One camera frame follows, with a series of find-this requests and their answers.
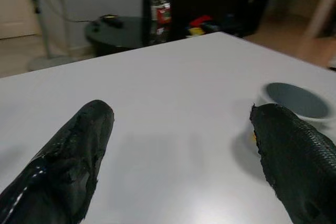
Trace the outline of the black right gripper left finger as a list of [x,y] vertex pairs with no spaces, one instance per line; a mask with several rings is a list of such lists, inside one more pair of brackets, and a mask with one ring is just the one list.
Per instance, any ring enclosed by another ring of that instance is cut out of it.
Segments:
[[1,193],[1,223],[81,223],[114,123],[102,100],[85,104]]

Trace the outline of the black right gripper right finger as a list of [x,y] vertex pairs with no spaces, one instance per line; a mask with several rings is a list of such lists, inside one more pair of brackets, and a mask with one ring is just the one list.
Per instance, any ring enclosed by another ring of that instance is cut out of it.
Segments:
[[249,117],[268,184],[292,223],[335,223],[335,144],[282,105]]

